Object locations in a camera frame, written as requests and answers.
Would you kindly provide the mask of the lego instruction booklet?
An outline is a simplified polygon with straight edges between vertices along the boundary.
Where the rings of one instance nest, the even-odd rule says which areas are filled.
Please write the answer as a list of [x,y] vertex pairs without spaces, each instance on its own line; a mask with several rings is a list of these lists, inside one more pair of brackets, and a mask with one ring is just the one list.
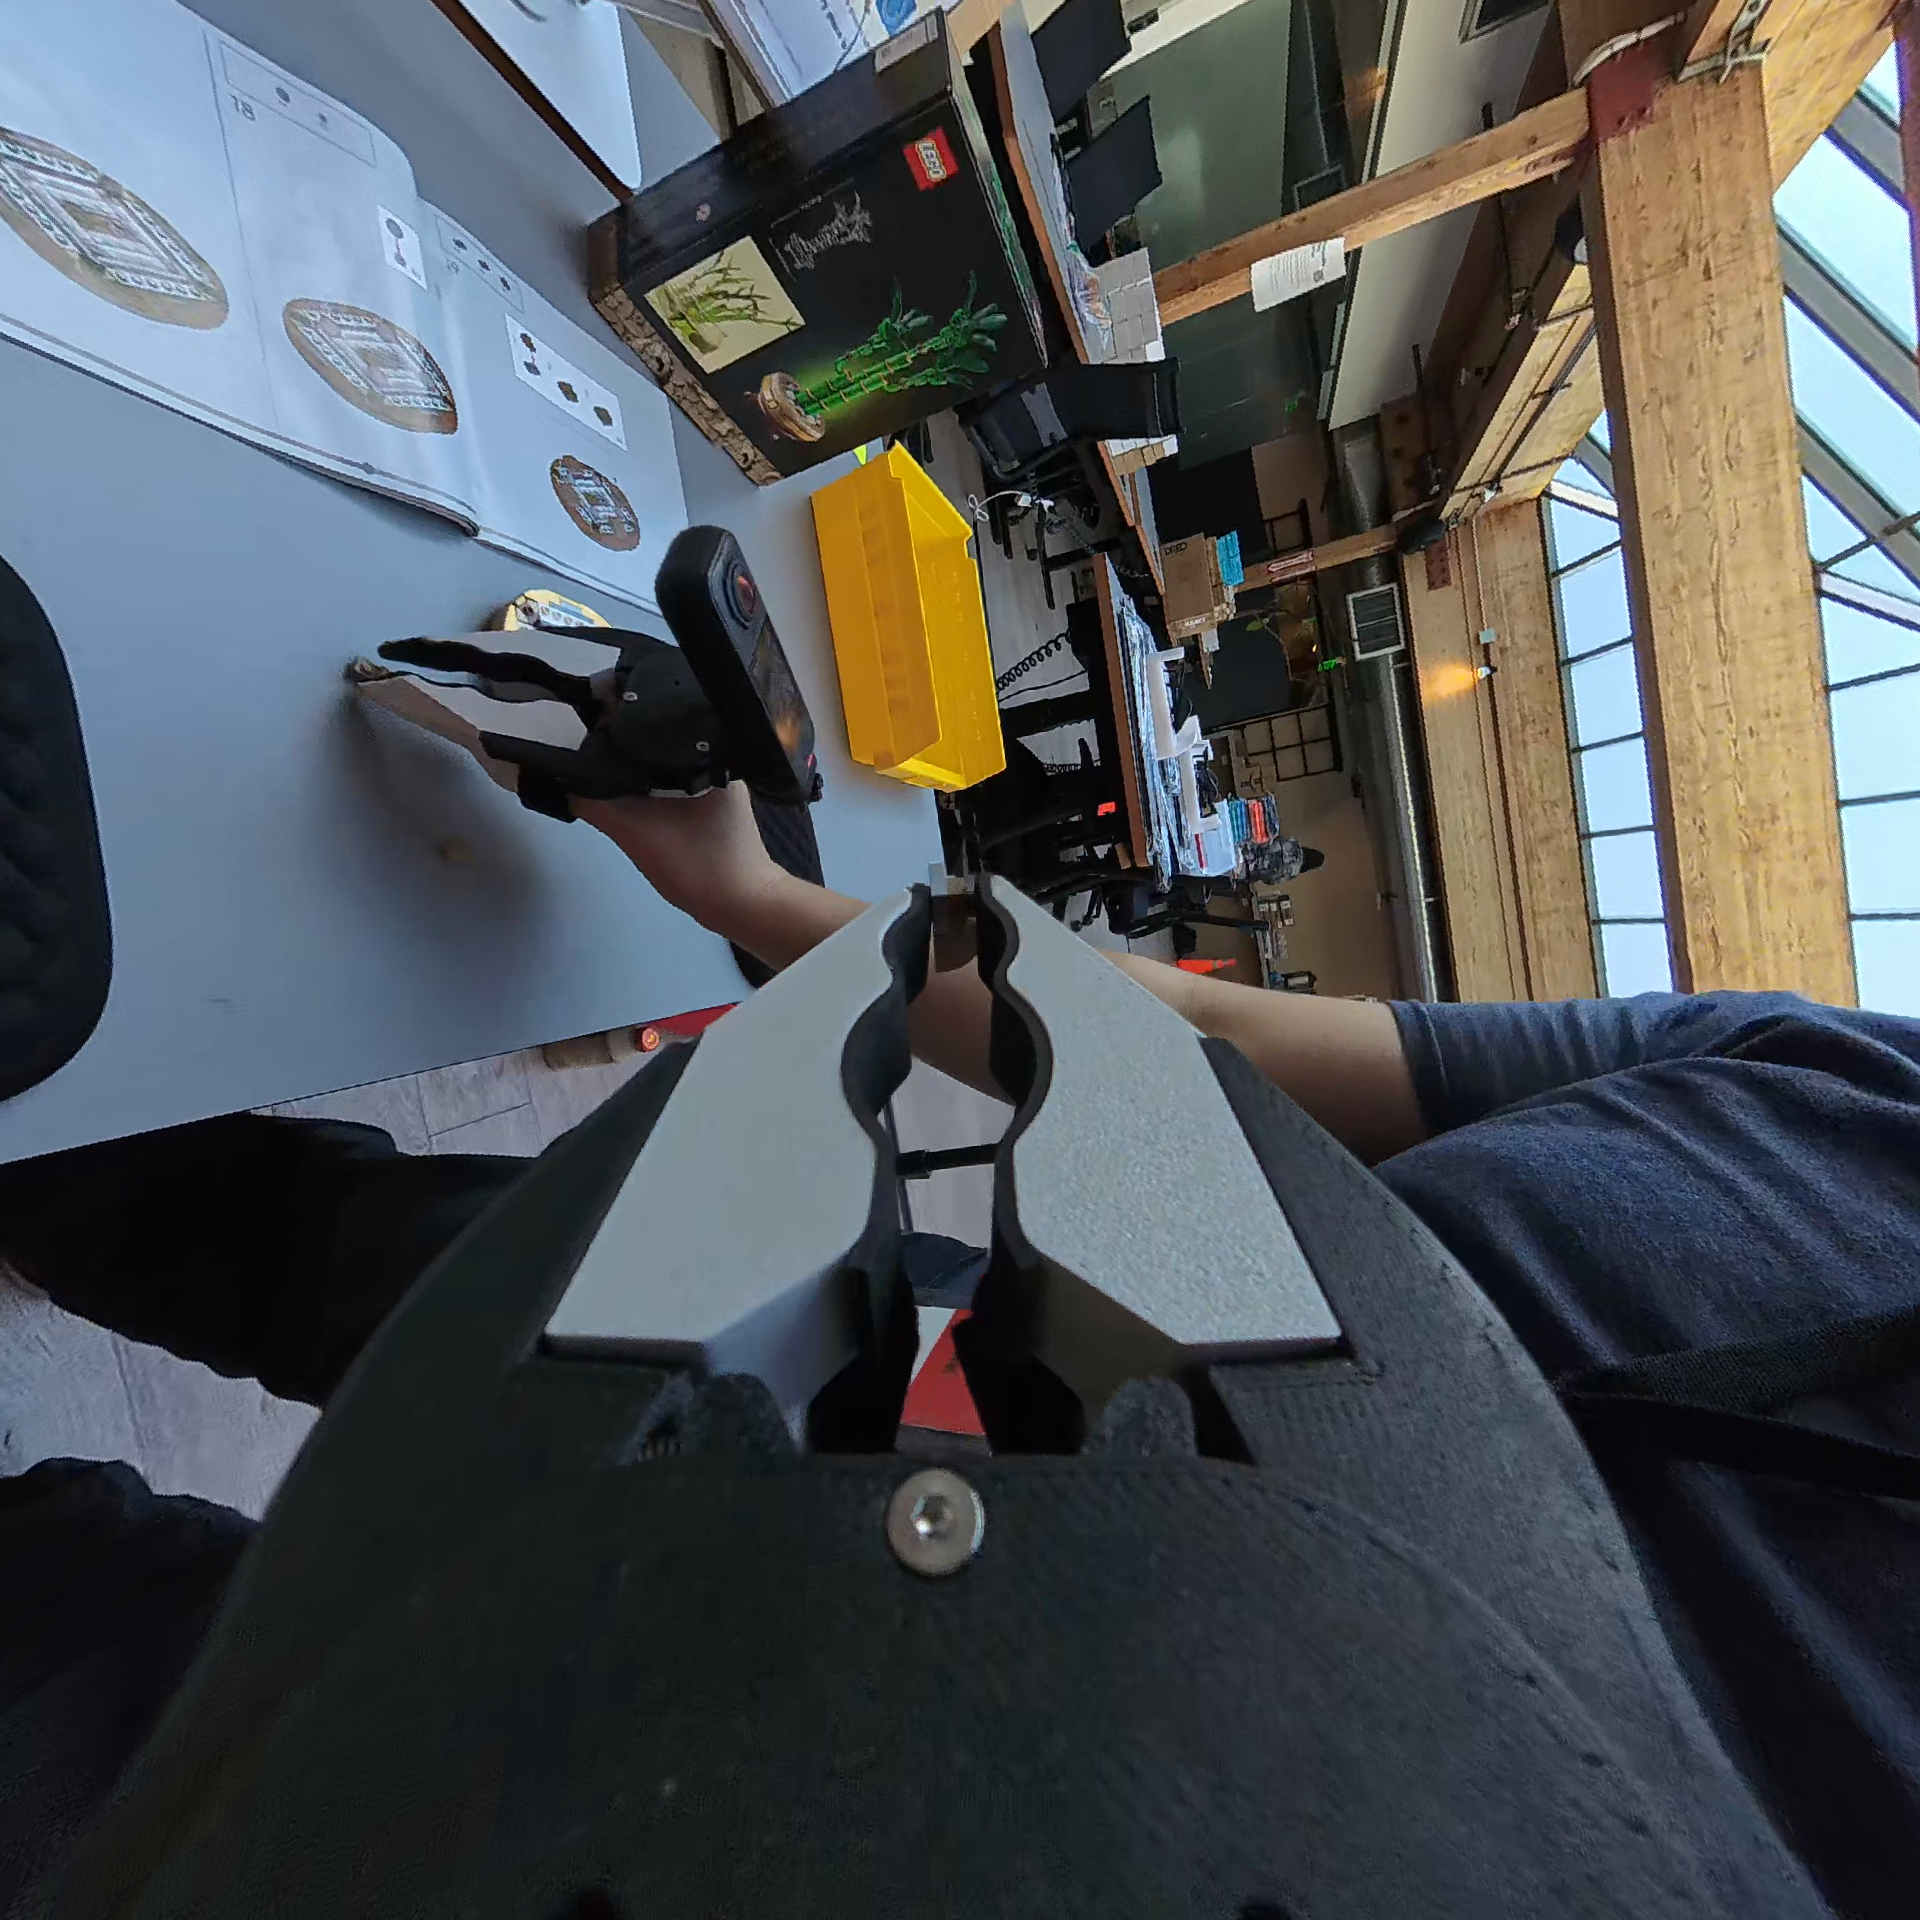
[[183,5],[2,5],[13,345],[657,612],[659,389],[425,203],[362,113]]

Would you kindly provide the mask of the cardboard box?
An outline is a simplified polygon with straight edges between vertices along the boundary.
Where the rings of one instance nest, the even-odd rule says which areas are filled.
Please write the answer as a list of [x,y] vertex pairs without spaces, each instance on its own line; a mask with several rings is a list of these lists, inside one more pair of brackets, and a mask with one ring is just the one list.
[[1159,546],[1167,635],[1193,639],[1237,617],[1237,588],[1220,562],[1220,542],[1189,534]]

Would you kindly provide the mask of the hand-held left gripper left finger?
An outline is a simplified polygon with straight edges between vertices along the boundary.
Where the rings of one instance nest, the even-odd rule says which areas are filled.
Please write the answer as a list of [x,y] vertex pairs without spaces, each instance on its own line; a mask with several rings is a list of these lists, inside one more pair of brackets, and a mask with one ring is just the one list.
[[922,1348],[892,1101],[931,891],[863,910],[688,1051],[544,1326],[549,1350],[763,1385],[795,1442],[893,1454]]

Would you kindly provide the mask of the black lego box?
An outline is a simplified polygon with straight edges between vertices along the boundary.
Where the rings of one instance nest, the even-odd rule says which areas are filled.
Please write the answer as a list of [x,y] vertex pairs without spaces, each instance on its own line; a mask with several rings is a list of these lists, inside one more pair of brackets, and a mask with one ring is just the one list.
[[587,230],[599,317],[760,486],[1047,367],[949,18],[905,26]]

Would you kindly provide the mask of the black office chair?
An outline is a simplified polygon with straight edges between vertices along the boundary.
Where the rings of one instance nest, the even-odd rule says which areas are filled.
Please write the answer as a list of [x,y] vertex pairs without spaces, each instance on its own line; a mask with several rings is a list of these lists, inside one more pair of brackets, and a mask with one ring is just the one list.
[[1005,479],[1075,443],[1175,441],[1183,433],[1180,364],[1171,357],[1099,366],[1064,362],[964,401],[955,419],[983,471]]

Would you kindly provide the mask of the person's right forearm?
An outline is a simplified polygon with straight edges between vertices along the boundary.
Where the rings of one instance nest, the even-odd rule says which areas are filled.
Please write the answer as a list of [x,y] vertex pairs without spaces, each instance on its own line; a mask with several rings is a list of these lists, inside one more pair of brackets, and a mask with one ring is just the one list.
[[[770,969],[786,969],[864,913],[864,903],[783,873],[765,859],[728,881],[691,916]],[[1226,1039],[1341,1141],[1379,1166],[1434,1137],[1393,1011],[1377,1002],[1261,991],[1131,954],[1096,951],[1171,1013]],[[973,972],[931,975],[911,1015],[915,1058],[988,1095],[991,989]]]

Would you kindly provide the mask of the yellow plastic bin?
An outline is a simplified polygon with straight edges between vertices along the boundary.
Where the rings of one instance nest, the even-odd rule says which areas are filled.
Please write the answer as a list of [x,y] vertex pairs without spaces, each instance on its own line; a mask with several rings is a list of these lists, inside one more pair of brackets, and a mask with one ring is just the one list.
[[1005,753],[971,524],[901,445],[812,499],[850,758],[960,794]]

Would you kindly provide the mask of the wooden ceiling beam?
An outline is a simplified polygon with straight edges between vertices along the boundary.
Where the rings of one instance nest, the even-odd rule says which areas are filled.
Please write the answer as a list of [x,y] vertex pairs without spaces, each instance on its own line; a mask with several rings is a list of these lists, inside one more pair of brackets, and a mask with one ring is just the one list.
[[1591,145],[1591,100],[1573,87],[1519,113],[1499,129],[1464,138],[1379,179],[1346,188],[1199,257],[1156,270],[1164,323],[1180,323],[1249,297],[1256,265],[1340,239],[1344,249],[1444,219],[1457,211],[1563,173]]

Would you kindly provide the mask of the person's right hand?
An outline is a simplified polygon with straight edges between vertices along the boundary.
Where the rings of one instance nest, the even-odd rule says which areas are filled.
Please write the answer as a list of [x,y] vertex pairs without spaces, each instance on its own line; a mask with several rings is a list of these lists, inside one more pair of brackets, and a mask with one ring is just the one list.
[[697,797],[575,797],[570,805],[667,906],[708,933],[744,941],[792,881],[769,855],[744,785]]

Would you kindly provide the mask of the large window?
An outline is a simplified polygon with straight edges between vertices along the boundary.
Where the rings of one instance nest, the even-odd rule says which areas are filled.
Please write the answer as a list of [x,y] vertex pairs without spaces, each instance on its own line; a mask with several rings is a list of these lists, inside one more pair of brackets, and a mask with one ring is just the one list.
[[[1857,987],[1865,1007],[1915,1017],[1915,291],[1897,65],[1887,52],[1865,76],[1777,191],[1775,215]],[[1544,522],[1600,991],[1669,991],[1649,727],[1604,415],[1553,477]]]

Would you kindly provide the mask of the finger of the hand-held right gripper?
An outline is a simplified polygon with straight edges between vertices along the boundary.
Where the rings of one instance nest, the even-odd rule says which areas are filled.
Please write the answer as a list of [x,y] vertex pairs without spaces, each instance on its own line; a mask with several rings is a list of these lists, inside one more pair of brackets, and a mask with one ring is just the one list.
[[477,693],[496,703],[560,703],[607,708],[619,699],[639,651],[608,650],[608,660],[587,670],[556,663],[533,650],[528,630],[417,635],[378,645],[378,684],[411,682],[428,687]]
[[423,674],[392,663],[354,663],[352,685],[363,703],[370,703],[464,753],[488,775],[488,780],[515,797],[524,809],[538,812],[546,819],[577,815],[572,797],[560,785],[519,765],[517,761],[495,756],[484,740],[489,730],[474,711],[468,711],[481,703],[488,703],[489,708],[552,708],[554,713],[563,713],[572,721],[572,739],[568,742],[568,750],[572,750],[578,746],[578,713],[560,698],[559,690],[506,668],[484,670],[481,674],[467,670]]

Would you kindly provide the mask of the wooden post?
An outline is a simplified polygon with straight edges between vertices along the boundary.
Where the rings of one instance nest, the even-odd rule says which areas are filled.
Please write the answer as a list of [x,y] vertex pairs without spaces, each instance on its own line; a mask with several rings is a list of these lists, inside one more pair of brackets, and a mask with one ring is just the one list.
[[1681,991],[1857,1002],[1833,725],[1760,70],[1655,81],[1676,5],[1562,5],[1569,73],[1644,107],[1581,190]]

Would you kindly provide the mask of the white paper notice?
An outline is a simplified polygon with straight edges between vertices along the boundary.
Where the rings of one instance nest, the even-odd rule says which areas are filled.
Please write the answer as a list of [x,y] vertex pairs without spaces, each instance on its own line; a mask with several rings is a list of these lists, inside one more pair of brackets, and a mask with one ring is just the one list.
[[1340,286],[1344,279],[1346,247],[1341,235],[1332,235],[1256,261],[1251,268],[1251,299],[1257,314],[1269,314],[1293,299]]

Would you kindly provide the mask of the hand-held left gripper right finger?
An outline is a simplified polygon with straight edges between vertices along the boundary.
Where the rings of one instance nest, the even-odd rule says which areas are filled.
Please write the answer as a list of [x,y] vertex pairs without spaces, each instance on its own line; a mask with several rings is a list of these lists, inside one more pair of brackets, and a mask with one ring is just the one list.
[[991,1065],[1012,1117],[955,1358],[988,1447],[1096,1447],[1167,1382],[1201,1455],[1249,1455],[1219,1367],[1324,1359],[1341,1327],[1199,1030],[995,876],[977,884]]

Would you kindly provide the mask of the black textured pad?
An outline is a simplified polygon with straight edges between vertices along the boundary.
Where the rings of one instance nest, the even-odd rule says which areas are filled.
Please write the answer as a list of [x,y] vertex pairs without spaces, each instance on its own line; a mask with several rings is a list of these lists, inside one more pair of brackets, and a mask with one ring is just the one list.
[[92,1038],[112,986],[105,852],[55,627],[2,564],[2,1100]]

